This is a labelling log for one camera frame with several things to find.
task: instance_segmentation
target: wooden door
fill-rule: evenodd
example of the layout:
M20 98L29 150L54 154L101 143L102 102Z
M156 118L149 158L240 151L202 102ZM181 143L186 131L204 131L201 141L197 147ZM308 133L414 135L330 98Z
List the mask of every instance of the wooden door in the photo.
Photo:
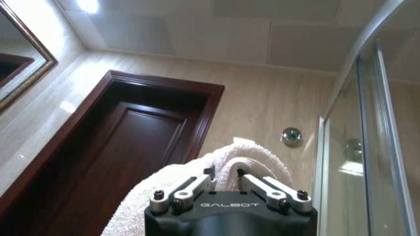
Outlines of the wooden door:
M0 230L98 235L134 185L197 157L221 92L217 85L109 72L0 198Z

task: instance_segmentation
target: dark red door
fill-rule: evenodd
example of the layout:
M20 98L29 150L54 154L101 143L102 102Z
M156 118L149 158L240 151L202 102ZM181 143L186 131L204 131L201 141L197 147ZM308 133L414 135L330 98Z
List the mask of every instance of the dark red door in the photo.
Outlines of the dark red door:
M108 83L2 214L1 231L98 235L134 185L197 155L209 94L165 85L132 78Z

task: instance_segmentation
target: ceiling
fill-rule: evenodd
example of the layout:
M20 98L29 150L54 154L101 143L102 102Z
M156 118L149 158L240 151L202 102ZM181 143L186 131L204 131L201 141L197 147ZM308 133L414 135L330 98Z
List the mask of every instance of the ceiling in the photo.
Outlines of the ceiling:
M92 49L337 72L384 0L56 0ZM409 27L418 27L410 18ZM396 22L396 28L408 22ZM389 33L389 40L406 37Z

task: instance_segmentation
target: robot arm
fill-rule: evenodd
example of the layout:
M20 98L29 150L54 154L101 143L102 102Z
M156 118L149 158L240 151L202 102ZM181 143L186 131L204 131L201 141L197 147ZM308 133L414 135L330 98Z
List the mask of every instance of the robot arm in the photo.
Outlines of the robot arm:
M317 212L305 191L249 174L238 177L240 191L213 191L214 181L202 174L150 194L146 236L316 236Z

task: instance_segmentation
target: door frame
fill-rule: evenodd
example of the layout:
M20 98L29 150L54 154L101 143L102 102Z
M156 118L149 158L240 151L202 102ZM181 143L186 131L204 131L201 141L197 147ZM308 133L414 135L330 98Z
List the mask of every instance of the door frame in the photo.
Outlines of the door frame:
M196 123L193 133L190 135L189 145L182 163L197 158L202 146L204 138L210 126L210 121L216 113L218 102L221 99L224 86L208 84L202 82L170 79L158 76L134 75L120 71L109 70L90 91L89 95L81 102L76 111L60 127L58 131L48 141L46 145L36 155L34 159L26 166L25 170L17 177L16 181L0 197L0 218L5 211L13 205L14 201L24 194L26 187L30 185L32 179L48 165L48 162L56 152L60 150L65 140L70 136L82 118L86 116L90 108L100 100L106 88L113 82L133 84L134 86L145 86L176 90L189 94L198 94L206 97L205 105Z

